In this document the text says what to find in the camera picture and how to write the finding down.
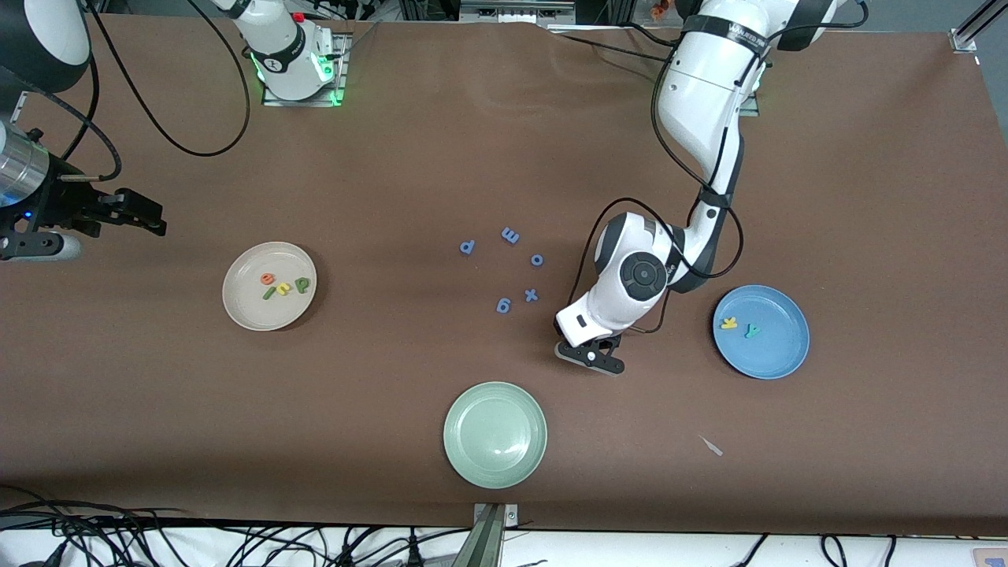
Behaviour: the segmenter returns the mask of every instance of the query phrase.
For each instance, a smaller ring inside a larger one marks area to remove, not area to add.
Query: blue plate
[[[738,327],[722,329],[732,317]],[[750,332],[750,325],[758,331]],[[808,323],[791,298],[766,286],[744,286],[729,292],[714,310],[714,342],[736,370],[773,380],[805,361]]]

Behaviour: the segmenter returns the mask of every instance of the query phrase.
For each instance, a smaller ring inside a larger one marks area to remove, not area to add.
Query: cable
[[[62,522],[64,525],[70,525],[70,526],[72,526],[72,527],[74,527],[76,529],[79,529],[79,530],[82,530],[83,532],[86,532],[89,536],[94,536],[96,538],[101,539],[103,541],[103,543],[105,543],[108,546],[109,551],[113,555],[113,557],[118,558],[118,560],[121,561],[123,564],[130,565],[132,563],[129,560],[129,557],[125,554],[125,552],[123,550],[119,549],[119,547],[115,545],[115,542],[113,542],[108,537],[108,535],[105,534],[105,532],[103,532],[103,531],[101,531],[99,529],[96,529],[94,526],[91,526],[90,523],[87,520],[80,519],[80,518],[75,518],[75,517],[72,517],[72,516],[67,516],[67,515],[64,515],[61,513],[60,514],[53,514],[53,513],[43,513],[43,512],[18,512],[18,513],[15,513],[15,514],[7,514],[7,513],[0,514],[0,518],[21,518],[21,517],[25,517],[25,518],[48,518],[48,519],[52,519],[52,520],[58,520],[59,522]],[[81,544],[75,542],[71,536],[68,536],[68,535],[65,534],[65,537],[68,538],[69,542],[72,545],[74,545],[74,547],[80,549],[85,554],[90,553],[87,550],[86,547],[84,547]]]
[[[371,553],[369,553],[369,554],[365,555],[364,557],[361,557],[361,558],[359,558],[359,559],[357,560],[357,563],[358,563],[358,564],[362,564],[362,563],[364,563],[364,562],[365,562],[365,561],[367,561],[368,559],[371,559],[372,557],[374,557],[374,556],[378,555],[379,553],[381,553],[381,552],[385,551],[386,549],[388,549],[389,547],[391,547],[391,546],[392,546],[392,544],[394,544],[394,543],[397,543],[397,542],[403,542],[403,543],[407,543],[408,541],[409,541],[409,540],[407,540],[406,538],[396,538],[396,539],[394,539],[394,540],[390,540],[390,541],[386,542],[386,543],[385,543],[385,545],[381,546],[380,548],[378,548],[378,549],[376,549],[376,550],[372,551]]]
[[[285,547],[289,546],[289,547],[298,548],[299,551],[306,551],[308,553],[311,553],[314,557],[321,557],[325,561],[325,563],[323,565],[331,564],[333,562],[333,559],[329,557],[329,553],[328,553],[329,552],[329,542],[326,540],[326,534],[325,534],[325,532],[320,532],[320,534],[322,535],[323,546],[324,546],[324,548],[325,548],[326,551],[324,551],[323,553],[319,553],[318,550],[316,550],[313,547],[311,547],[311,546],[309,546],[307,544],[303,544],[301,542],[297,542],[297,541],[293,541],[293,540],[286,540],[286,539],[279,538],[279,537],[276,537],[276,536],[273,536],[273,535],[263,535],[263,531],[260,531],[258,534],[252,534],[250,530],[240,530],[240,529],[235,529],[235,528],[228,528],[228,527],[225,527],[225,526],[215,525],[215,524],[212,524],[212,523],[209,523],[209,522],[204,522],[204,524],[206,524],[208,527],[213,528],[215,530],[220,530],[221,532],[228,532],[230,534],[239,534],[239,535],[245,536],[246,538],[259,538],[259,539],[264,540],[264,541],[269,541],[269,542],[284,544]]]
[[[150,108],[147,106],[146,101],[143,100],[143,97],[140,95],[140,91],[137,90],[136,85],[133,83],[133,78],[130,77],[129,72],[126,71],[126,66],[123,64],[122,58],[119,56],[119,51],[116,49],[115,44],[112,42],[112,37],[109,36],[109,31],[105,28],[105,23],[102,22],[102,17],[101,15],[99,15],[98,9],[95,8],[95,6],[91,4],[91,2],[86,2],[86,4],[88,4],[88,8],[91,10],[91,14],[95,17],[95,23],[98,24],[98,29],[99,31],[101,31],[102,37],[105,38],[105,43],[108,44],[109,51],[112,52],[112,59],[116,61],[116,65],[119,67],[119,71],[122,73],[123,79],[126,80],[126,85],[128,85],[130,91],[133,92],[133,97],[136,98],[136,102],[140,103],[140,108],[143,109],[143,113],[147,115],[147,119],[150,120],[150,123],[154,125],[154,128],[157,130],[157,132],[161,134],[161,136],[164,139],[166,139],[168,143],[170,143],[171,145],[175,146],[176,148],[180,149],[181,151],[190,155],[194,155],[196,157],[214,157],[234,147],[236,144],[238,144],[239,141],[241,141],[242,137],[245,135],[245,131],[248,129],[249,126],[249,120],[251,119],[252,116],[252,98],[251,95],[249,94],[248,83],[245,80],[245,71],[242,69],[242,64],[238,58],[238,54],[235,53],[235,50],[231,47],[231,44],[228,43],[228,40],[224,37],[224,34],[221,33],[221,30],[217,28],[217,25],[215,25],[214,22],[211,21],[211,19],[207,16],[206,13],[204,13],[202,9],[200,9],[200,6],[198,6],[196,2],[194,2],[193,0],[185,0],[185,1],[188,3],[190,6],[193,6],[193,8],[200,14],[200,16],[203,17],[204,21],[206,21],[207,24],[211,28],[213,28],[214,33],[216,33],[217,37],[220,38],[222,43],[224,43],[224,46],[228,48],[228,52],[231,53],[231,59],[235,62],[235,68],[238,69],[238,75],[241,76],[242,90],[245,92],[245,119],[242,122],[241,130],[239,130],[238,135],[236,135],[235,138],[231,140],[227,145],[225,145],[220,149],[216,149],[214,151],[196,151],[190,149],[184,145],[178,143],[178,141],[176,141],[173,137],[171,137],[170,134],[168,134],[167,131],[165,131],[165,129],[161,126],[160,122],[157,121],[157,118],[155,118],[154,114],[150,111]]]
[[[638,23],[634,23],[632,21],[625,21],[623,23],[618,23],[616,25],[617,27],[632,27],[633,29],[636,29],[637,31],[641,32],[642,34],[644,34],[645,37],[647,37],[648,39],[654,41],[659,45],[664,45],[666,47],[674,47],[678,44],[678,41],[670,39],[662,39],[661,37],[658,37],[657,35],[648,31],[647,28],[645,28],[644,26]]]
[[[635,325],[631,325],[627,328],[635,333],[640,333],[641,335],[650,335],[651,333],[657,333],[660,331],[661,325],[665,322],[665,308],[668,307],[668,298],[670,296],[671,294],[668,293],[668,290],[665,290],[665,299],[661,301],[661,315],[658,316],[658,324],[655,325],[653,329],[641,329]]]
[[[582,39],[581,37],[575,37],[573,35],[568,35],[565,33],[558,34],[560,37],[565,37],[572,41],[578,41],[579,43],[587,43],[589,45],[595,45],[596,47],[602,47],[603,49],[611,49],[613,51],[619,51],[621,53],[627,53],[629,55],[636,55],[638,58],[644,58],[651,61],[665,61],[657,55],[649,55],[647,53],[641,53],[639,51],[633,51],[630,49],[624,49],[623,47],[617,47],[615,45],[607,45],[605,43],[599,43],[598,41],[592,41],[591,39]]]
[[[374,534],[378,530],[381,530],[381,528],[375,528],[372,526],[371,528],[368,528],[367,530],[362,532],[360,536],[357,536],[357,538],[354,539],[353,543],[351,543],[349,546],[344,544],[343,549],[340,551],[340,555],[337,555],[336,559],[333,560],[333,565],[335,566],[353,565],[354,551],[356,551],[357,548],[360,547],[360,545],[364,542],[364,540],[368,538],[368,536]],[[347,534],[344,534],[344,541],[348,540],[349,538],[347,537]]]
[[[865,0],[855,0],[855,2],[857,2],[858,5],[861,6],[861,19],[856,22],[849,22],[849,23],[820,22],[820,23],[803,23],[799,25],[792,25],[790,27],[785,27],[783,29],[775,31],[774,33],[771,33],[770,36],[766,38],[766,42],[767,44],[769,44],[771,41],[783,35],[784,33],[787,33],[789,31],[795,31],[798,29],[812,29],[812,28],[817,29],[821,27],[824,29],[855,29],[857,27],[861,27],[862,25],[865,25],[865,22],[868,21],[868,2],[866,2]]]
[[[665,141],[664,136],[661,135],[661,129],[658,127],[658,94],[661,93],[661,83],[665,79],[665,74],[668,73],[668,67],[672,64],[672,60],[675,59],[675,49],[672,49],[668,53],[668,56],[662,60],[664,64],[661,66],[661,69],[658,70],[657,79],[654,80],[654,88],[651,90],[651,129],[654,130],[654,135],[658,138],[658,143],[661,144],[665,153],[672,158],[672,161],[675,161],[675,163],[697,183],[699,183],[701,187],[714,192],[714,189],[711,188],[710,182],[697,175],[696,172],[686,165],[685,162],[682,161],[682,159],[679,158],[674,151],[672,151],[672,148],[668,146],[668,142]]]
[[[78,110],[78,109],[74,108],[73,106],[67,104],[67,102],[64,101],[62,99],[60,99],[59,97],[53,95],[52,93],[44,91],[44,90],[40,89],[39,87],[36,87],[33,83],[29,83],[28,81],[24,80],[20,75],[18,75],[16,73],[14,73],[13,71],[7,69],[6,67],[0,65],[0,70],[9,73],[10,76],[13,77],[15,81],[23,84],[29,90],[31,90],[31,91],[39,94],[39,95],[42,95],[43,97],[45,97],[46,99],[48,99],[49,101],[51,101],[52,103],[54,103],[59,108],[66,110],[69,113],[71,113],[74,116],[74,118],[77,118],[78,120],[81,121],[82,124],[85,124],[89,128],[91,128],[91,131],[95,132],[95,135],[98,136],[99,139],[102,140],[102,143],[105,144],[105,147],[107,147],[109,149],[109,153],[112,154],[112,160],[115,163],[115,167],[112,169],[111,174],[108,174],[106,176],[98,176],[97,178],[95,178],[97,181],[107,182],[107,181],[112,181],[112,180],[114,180],[114,179],[116,179],[116,178],[119,177],[119,174],[121,174],[122,171],[123,171],[123,160],[119,156],[119,151],[116,150],[116,146],[112,144],[112,140],[109,139],[109,136],[105,135],[105,132],[103,132],[101,130],[101,128],[99,128],[97,125],[95,125],[95,123],[92,122],[90,118],[88,118],[84,114],[81,114],[80,110]]]
[[[830,552],[826,549],[827,540],[833,540],[837,544],[837,549],[840,551],[840,563],[837,563]],[[847,554],[844,553],[844,546],[841,545],[840,539],[837,536],[820,536],[820,549],[823,550],[823,555],[826,560],[830,562],[833,567],[847,567]]]
[[[892,554],[896,552],[896,536],[889,536],[889,551],[885,554],[885,561],[882,563],[883,567],[889,567],[889,563],[892,561]]]
[[[86,116],[88,117],[88,120],[94,120],[95,112],[98,111],[98,97],[101,92],[101,87],[99,87],[98,83],[98,64],[95,63],[94,56],[91,58],[91,63],[89,64],[89,67],[91,68],[91,103],[88,105],[88,113],[86,114]],[[62,159],[64,161],[70,159],[70,156],[74,153],[74,150],[77,149],[78,144],[80,144],[81,140],[84,139],[84,134],[87,131],[88,131],[88,125],[82,123],[81,127],[78,128],[77,130],[77,135],[74,136],[74,139],[71,140],[70,145],[67,146],[67,149],[62,152],[62,155],[59,156],[60,159]]]
[[[423,542],[428,542],[430,540],[434,540],[434,539],[437,539],[437,538],[443,538],[445,536],[451,536],[453,534],[462,534],[463,532],[469,532],[469,531],[470,531],[469,528],[460,528],[458,530],[448,530],[447,532],[440,532],[438,534],[431,534],[429,536],[423,536],[422,538],[417,538],[416,539],[416,545],[419,545],[419,544],[422,544]],[[407,545],[405,547],[401,547],[401,548],[393,551],[392,553],[389,553],[388,555],[382,557],[378,561],[375,561],[374,563],[371,564],[371,567],[378,567],[379,565],[381,565],[382,563],[384,563],[384,562],[388,561],[389,559],[395,557],[396,555],[399,555],[400,553],[402,553],[404,551],[408,551],[409,550],[409,545]]]
[[[259,531],[258,535],[261,536],[261,535],[265,534],[268,530],[273,530],[273,529],[274,528],[263,528],[262,530]],[[276,528],[275,530],[276,531],[273,532],[272,534],[270,534],[270,536],[272,536],[272,537],[278,536],[282,532],[284,532],[286,530],[286,528],[280,527],[280,528]],[[245,543],[241,547],[239,547],[237,550],[235,550],[235,553],[231,555],[231,559],[229,559],[228,562],[224,564],[225,567],[241,567],[242,566],[242,562],[245,561],[246,559],[248,559],[248,557],[250,555],[252,555],[252,552],[254,552],[255,550],[259,549],[268,540],[261,539],[254,546],[252,546],[251,548],[249,548],[248,550],[246,550],[245,548],[248,547],[249,541],[250,541],[249,539],[246,539]]]
[[[591,232],[589,232],[588,239],[585,241],[585,248],[582,250],[582,253],[581,253],[581,261],[578,263],[578,273],[577,273],[577,275],[575,275],[574,286],[571,287],[571,294],[568,296],[568,305],[571,305],[572,303],[574,303],[574,296],[578,292],[578,285],[581,282],[581,275],[585,271],[585,259],[588,258],[588,251],[592,247],[592,239],[595,237],[595,232],[599,229],[599,225],[602,223],[602,219],[604,219],[606,217],[606,214],[609,212],[609,210],[612,209],[613,207],[615,207],[616,205],[619,205],[620,203],[633,203],[634,205],[637,205],[641,209],[644,209],[645,211],[647,211],[648,214],[650,214],[651,216],[653,216],[655,218],[655,220],[657,220],[659,223],[661,223],[661,227],[665,230],[665,233],[669,235],[669,238],[671,238],[672,230],[669,228],[668,223],[666,223],[665,220],[661,218],[661,215],[659,215],[654,209],[652,209],[651,207],[649,207],[646,203],[644,203],[644,202],[642,202],[640,200],[634,199],[633,197],[620,197],[619,199],[613,201],[609,205],[606,205],[606,207],[602,210],[602,212],[599,214],[599,216],[595,219],[595,224],[592,225],[592,230],[591,230]],[[672,243],[673,249],[675,249],[678,252],[678,254],[679,254],[679,261],[681,261],[682,264],[686,266],[686,269],[688,269],[690,273],[692,273],[694,275],[697,275],[698,277],[703,277],[705,279],[712,279],[712,278],[715,278],[715,277],[721,277],[722,275],[725,275],[726,273],[728,273],[729,271],[731,271],[731,269],[735,267],[735,264],[738,263],[739,258],[742,257],[742,250],[745,247],[745,233],[742,230],[742,224],[739,222],[738,215],[735,214],[735,211],[733,211],[731,208],[726,209],[726,211],[729,212],[729,214],[735,220],[735,222],[736,222],[736,224],[737,224],[737,226],[739,228],[739,247],[738,247],[738,250],[735,253],[735,257],[732,259],[731,263],[729,263],[728,267],[726,267],[725,269],[719,271],[718,273],[704,273],[704,272],[698,270],[696,267],[694,267],[692,264],[690,264],[689,262],[687,262],[685,260],[685,257],[684,257],[685,255],[682,253],[682,251],[678,250],[677,248],[675,248],[675,243],[674,242]],[[665,305],[667,305],[667,301],[668,301],[668,297],[667,297],[667,291],[666,291],[666,297],[665,297],[665,302],[666,303],[665,303]],[[658,320],[658,326],[657,327],[655,327],[654,329],[651,329],[650,331],[644,331],[644,330],[641,330],[639,328],[633,329],[633,330],[636,331],[636,332],[638,332],[638,333],[642,333],[642,334],[650,334],[650,333],[657,332],[658,329],[661,328],[661,324],[664,322],[665,305],[662,305],[662,313],[661,313],[661,317]]]
[[[175,559],[178,560],[178,563],[181,563],[182,567],[188,567],[188,564],[185,563],[181,555],[179,555],[178,550],[175,549],[174,544],[172,544],[171,540],[168,539],[167,534],[164,533],[164,529],[161,528],[160,522],[158,522],[157,514],[155,514],[154,512],[150,512],[150,516],[151,519],[154,521],[154,529],[157,530],[157,534],[161,536],[161,540],[163,540],[164,544],[168,546],[169,550],[171,550],[171,554],[175,556]]]
[[[736,563],[735,567],[748,567],[749,563],[752,562],[753,557],[756,557],[756,552],[759,551],[760,546],[762,546],[763,542],[765,542],[769,537],[770,534],[763,534],[760,536],[759,539],[756,540],[756,543],[753,544],[753,547],[749,550],[749,555],[746,555],[746,558],[743,559],[741,563]]]
[[[369,33],[371,33],[372,31],[374,31],[376,29],[378,29],[378,24],[380,24],[380,23],[381,23],[380,21],[376,21],[373,24],[371,24],[371,27],[367,28],[364,31],[364,33],[362,33],[361,36],[358,39],[356,39],[355,41],[353,41],[350,44],[350,48],[349,49],[347,49],[346,51],[340,53],[339,55],[334,56],[333,59],[334,60],[338,60],[338,59],[342,59],[342,58],[347,56],[347,54],[350,53],[350,51],[354,50],[354,47],[356,47],[357,45],[359,45],[361,41],[364,41],[364,38],[367,37]]]
[[[279,557],[279,555],[281,553],[283,553],[285,551],[289,551],[290,548],[292,546],[294,546],[298,541],[300,541],[300,540],[302,540],[302,539],[310,536],[311,534],[314,534],[317,532],[322,532],[322,528],[323,528],[322,526],[317,526],[314,528],[309,528],[308,530],[306,530],[303,533],[301,533],[299,536],[296,536],[296,537],[292,538],[291,540],[287,541],[287,543],[283,544],[282,546],[280,546],[280,547],[278,547],[278,548],[270,551],[269,554],[266,555],[266,560],[263,561],[263,563],[262,563],[262,565],[260,567],[268,567],[269,564],[272,563],[277,557]],[[303,550],[300,550],[300,549],[294,550],[294,553],[297,553],[298,551],[303,551]],[[312,555],[311,555],[311,565],[312,565],[312,567],[314,567],[317,565],[316,554],[314,553],[312,553]]]

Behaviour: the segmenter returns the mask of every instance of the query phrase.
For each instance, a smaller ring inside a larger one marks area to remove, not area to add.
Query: plate
[[[272,273],[276,281],[265,286],[263,273]],[[307,277],[308,287],[299,294],[298,277]],[[263,296],[280,284],[289,284],[286,296],[273,293]],[[224,309],[231,319],[250,331],[274,331],[290,325],[300,317],[314,298],[319,276],[307,252],[288,242],[264,242],[246,250],[231,264],[224,276]]]
[[[514,384],[475,385],[448,412],[445,452],[455,470],[477,486],[514,486],[542,461],[546,418],[535,399]]]
[[[734,317],[738,327],[722,329]],[[746,338],[749,325],[758,332]],[[714,310],[714,342],[738,371],[763,380],[798,369],[808,354],[808,323],[797,304],[766,286],[744,286],[728,293]]]

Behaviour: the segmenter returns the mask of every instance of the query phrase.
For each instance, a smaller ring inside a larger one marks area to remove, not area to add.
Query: wire bundle
[[[151,547],[151,543],[156,541],[151,539],[151,536],[154,536],[164,543],[164,546],[167,547],[173,556],[174,561],[182,565],[182,567],[198,567],[196,564],[188,563],[186,558],[182,557],[182,554],[165,533],[165,528],[170,527],[176,522],[173,522],[173,519],[158,516],[158,513],[182,512],[178,508],[123,508],[83,500],[48,499],[31,490],[8,484],[0,484],[0,489],[14,491],[30,498],[30,501],[25,503],[0,509],[0,519],[23,520],[23,522],[0,528],[0,533],[8,530],[48,528],[54,537],[64,540],[52,551],[50,560],[46,563],[47,566],[59,565],[61,556],[67,550],[77,550],[84,554],[88,567],[161,567],[162,560],[159,560],[155,556]],[[89,511],[94,514],[81,516],[72,513],[72,508],[76,511]],[[239,534],[244,537],[242,544],[235,549],[224,567],[242,567],[257,550],[266,545],[276,545],[277,547],[269,551],[263,562],[256,562],[256,567],[270,567],[281,554],[287,552],[305,552],[310,554],[314,567],[361,566],[364,565],[365,561],[384,552],[392,545],[406,542],[403,538],[396,538],[364,557],[354,558],[354,552],[357,551],[365,540],[377,533],[380,528],[367,528],[353,542],[349,540],[353,529],[348,529],[344,536],[343,548],[334,556],[330,553],[329,542],[326,540],[324,528],[338,528],[338,525],[271,523],[267,527],[242,529],[209,521],[197,522],[209,528]],[[186,521],[185,523],[192,526],[191,521]],[[284,535],[285,532],[297,530],[301,531],[296,535],[290,537],[285,537]],[[468,528],[447,530],[417,538],[415,543],[420,544],[436,538],[468,531]],[[304,542],[304,540],[313,535],[319,536],[323,549],[320,550]],[[409,545],[404,545],[369,565],[377,566],[408,549]],[[111,557],[112,562],[103,561],[99,557],[99,551],[105,551],[105,555]]]

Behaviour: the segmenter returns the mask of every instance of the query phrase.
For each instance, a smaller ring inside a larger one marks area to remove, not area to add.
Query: silver cylinder
[[[9,124],[0,126],[0,207],[20,203],[49,171],[49,152]]]

